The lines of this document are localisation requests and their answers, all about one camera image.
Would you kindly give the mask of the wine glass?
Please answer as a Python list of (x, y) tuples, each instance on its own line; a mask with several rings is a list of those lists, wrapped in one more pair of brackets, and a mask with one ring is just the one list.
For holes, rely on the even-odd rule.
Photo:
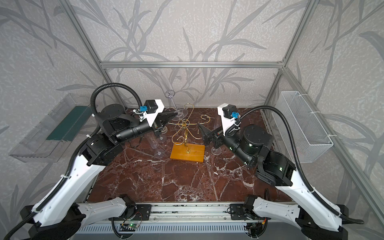
[(161, 130), (161, 134), (158, 136), (158, 142), (159, 143), (164, 143), (167, 141), (167, 136), (166, 136), (167, 132), (168, 132), (168, 128), (163, 127), (163, 129)]
[(160, 147), (155, 136), (153, 134), (147, 134), (147, 139), (151, 148), (154, 150), (154, 157), (156, 159), (162, 159), (165, 156), (165, 150)]
[(175, 111), (177, 112), (177, 115), (173, 118), (173, 121), (179, 121), (179, 120), (185, 119), (187, 117), (188, 110), (185, 107), (179, 107), (176, 104), (176, 102), (174, 100), (175, 94), (176, 94), (176, 92), (174, 90), (167, 90), (165, 92), (165, 97), (172, 102), (173, 107), (174, 107)]
[(213, 155), (215, 155), (215, 156), (218, 156), (218, 155), (220, 155), (221, 153), (222, 153), (222, 149), (221, 149), (221, 147), (219, 147), (219, 148), (214, 148), (214, 147), (212, 147), (212, 149), (211, 149), (211, 153), (213, 154)]

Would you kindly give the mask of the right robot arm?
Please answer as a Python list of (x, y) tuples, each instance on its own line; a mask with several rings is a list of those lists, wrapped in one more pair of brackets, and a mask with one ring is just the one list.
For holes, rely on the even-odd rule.
[(295, 164), (283, 154), (271, 150), (273, 136), (257, 125), (245, 127), (242, 134), (226, 137), (222, 128), (213, 131), (198, 125), (204, 144), (226, 146), (247, 167), (255, 168), (258, 179), (288, 195), (294, 204), (280, 204), (267, 198), (248, 196), (244, 212), (252, 217), (279, 220), (299, 228), (311, 240), (346, 240), (348, 231), (338, 217), (346, 207), (329, 203), (333, 214), (305, 186)]

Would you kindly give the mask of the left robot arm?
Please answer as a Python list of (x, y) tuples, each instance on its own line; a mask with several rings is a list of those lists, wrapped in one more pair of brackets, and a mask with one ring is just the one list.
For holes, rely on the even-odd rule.
[(102, 132), (85, 140), (75, 150), (66, 173), (40, 202), (21, 211), (31, 224), (32, 240), (67, 240), (81, 228), (109, 218), (133, 215), (135, 202), (127, 195), (99, 203), (76, 203), (91, 181), (123, 151), (123, 144), (162, 128), (178, 113), (164, 111), (161, 100), (148, 100), (139, 107), (140, 117), (128, 115), (123, 106), (112, 104), (95, 119)]

